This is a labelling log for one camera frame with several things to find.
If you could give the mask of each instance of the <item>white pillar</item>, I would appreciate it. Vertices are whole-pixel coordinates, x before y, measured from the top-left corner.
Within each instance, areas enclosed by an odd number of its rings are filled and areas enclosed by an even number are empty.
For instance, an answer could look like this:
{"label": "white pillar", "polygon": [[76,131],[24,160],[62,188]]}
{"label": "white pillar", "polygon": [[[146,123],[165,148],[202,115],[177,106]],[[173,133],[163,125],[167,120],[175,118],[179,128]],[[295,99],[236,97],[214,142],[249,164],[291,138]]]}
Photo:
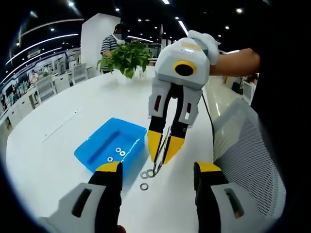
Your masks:
{"label": "white pillar", "polygon": [[115,16],[96,14],[82,25],[81,32],[81,63],[92,66],[94,76],[100,74],[96,69],[103,40],[111,35],[121,19]]}

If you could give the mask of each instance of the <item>mesh chair back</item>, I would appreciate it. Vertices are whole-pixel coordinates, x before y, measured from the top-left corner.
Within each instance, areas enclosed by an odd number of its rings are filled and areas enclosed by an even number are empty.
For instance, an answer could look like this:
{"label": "mesh chair back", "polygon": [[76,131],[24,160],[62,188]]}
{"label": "mesh chair back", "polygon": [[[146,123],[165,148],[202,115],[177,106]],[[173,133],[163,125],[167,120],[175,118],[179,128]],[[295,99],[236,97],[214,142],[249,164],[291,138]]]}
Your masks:
{"label": "mesh chair back", "polygon": [[265,217],[279,218],[286,190],[274,163],[273,147],[256,112],[236,99],[214,122],[214,163],[229,182],[245,188]]}

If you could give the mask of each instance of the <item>desk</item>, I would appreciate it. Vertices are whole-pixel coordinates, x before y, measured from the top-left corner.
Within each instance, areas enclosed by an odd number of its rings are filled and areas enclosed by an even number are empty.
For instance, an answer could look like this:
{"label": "desk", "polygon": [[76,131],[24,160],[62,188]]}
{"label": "desk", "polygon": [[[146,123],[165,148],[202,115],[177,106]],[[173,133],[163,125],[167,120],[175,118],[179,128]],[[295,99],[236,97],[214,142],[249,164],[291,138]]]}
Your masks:
{"label": "desk", "polygon": [[[150,93],[150,78],[120,85],[113,74],[107,73],[61,92],[23,119],[8,137],[6,164],[26,209],[35,217],[49,216],[60,198],[77,184],[88,182],[92,174],[73,152],[111,117],[148,128]],[[176,104],[171,100],[167,126],[173,120]],[[146,180],[137,177],[123,198],[119,224],[127,232],[197,233],[193,163],[213,161],[211,123],[202,99],[199,111],[179,153],[155,178],[148,179],[149,189],[141,191],[139,185]],[[44,135],[53,131],[44,140]],[[148,158],[142,170],[152,166]]]}

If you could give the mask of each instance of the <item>black cable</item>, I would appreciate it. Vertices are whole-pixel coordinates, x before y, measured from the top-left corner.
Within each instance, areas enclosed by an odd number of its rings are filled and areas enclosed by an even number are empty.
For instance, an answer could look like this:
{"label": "black cable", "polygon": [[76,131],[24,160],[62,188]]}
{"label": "black cable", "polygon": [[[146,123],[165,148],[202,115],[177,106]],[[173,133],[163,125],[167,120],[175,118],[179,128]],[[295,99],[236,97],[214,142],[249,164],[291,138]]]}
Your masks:
{"label": "black cable", "polygon": [[204,101],[204,104],[205,104],[205,107],[206,107],[206,111],[207,111],[208,116],[209,116],[209,119],[210,119],[210,123],[211,123],[211,125],[212,125],[213,145],[214,145],[214,142],[215,142],[215,130],[214,130],[213,121],[212,121],[212,117],[211,117],[210,114],[209,114],[208,107],[207,107],[207,104],[206,104],[206,101],[205,101],[205,98],[204,98],[204,95],[203,95],[203,94],[202,94],[202,97],[203,97],[203,101]]}

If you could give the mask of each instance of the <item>yellow ring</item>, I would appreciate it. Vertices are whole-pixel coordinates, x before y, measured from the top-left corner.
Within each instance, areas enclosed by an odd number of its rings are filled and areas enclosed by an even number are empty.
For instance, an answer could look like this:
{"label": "yellow ring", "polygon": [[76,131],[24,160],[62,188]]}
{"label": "yellow ring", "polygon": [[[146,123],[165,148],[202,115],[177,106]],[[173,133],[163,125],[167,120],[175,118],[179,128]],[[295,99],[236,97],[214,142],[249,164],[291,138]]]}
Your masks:
{"label": "yellow ring", "polygon": [[190,66],[190,67],[193,69],[193,73],[196,72],[196,66],[195,66],[195,64],[193,64],[192,62],[183,61],[183,60],[182,60],[182,61],[178,61],[178,62],[176,62],[176,63],[174,64],[173,70],[175,70],[176,67],[177,67],[178,65],[187,65],[187,66]]}

